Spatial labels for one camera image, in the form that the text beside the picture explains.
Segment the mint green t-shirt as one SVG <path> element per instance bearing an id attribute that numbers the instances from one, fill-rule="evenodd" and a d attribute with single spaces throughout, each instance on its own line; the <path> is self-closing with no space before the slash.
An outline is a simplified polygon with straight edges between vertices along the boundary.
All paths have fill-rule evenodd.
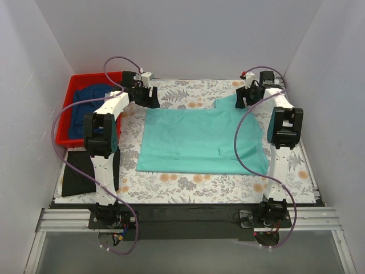
<path id="1" fill-rule="evenodd" d="M 262 129 L 234 95 L 207 109 L 149 109 L 137 171 L 185 174 L 266 174 Z"/>

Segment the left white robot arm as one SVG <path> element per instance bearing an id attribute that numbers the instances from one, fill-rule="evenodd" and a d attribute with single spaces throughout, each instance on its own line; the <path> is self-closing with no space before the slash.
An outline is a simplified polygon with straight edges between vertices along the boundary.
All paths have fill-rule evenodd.
<path id="1" fill-rule="evenodd" d="M 119 148 L 117 119 L 131 102 L 148 108 L 160 107 L 152 79 L 151 72 L 140 75 L 122 72 L 122 82 L 117 86 L 124 89 L 110 92 L 101 107 L 84 116 L 84 147 L 97 181 L 94 214 L 108 228 L 116 228 L 121 223 L 113 174 L 113 160 Z"/>

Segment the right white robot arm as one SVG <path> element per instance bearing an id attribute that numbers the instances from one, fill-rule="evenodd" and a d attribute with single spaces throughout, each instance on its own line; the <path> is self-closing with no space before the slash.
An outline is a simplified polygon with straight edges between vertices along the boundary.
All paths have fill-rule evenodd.
<path id="1" fill-rule="evenodd" d="M 287 162 L 301 136 L 303 110 L 291 105 L 272 71 L 244 72 L 245 84 L 208 109 L 147 112 L 138 169 L 185 174 L 255 175 L 268 180 L 244 223 L 271 231 L 289 217 Z"/>

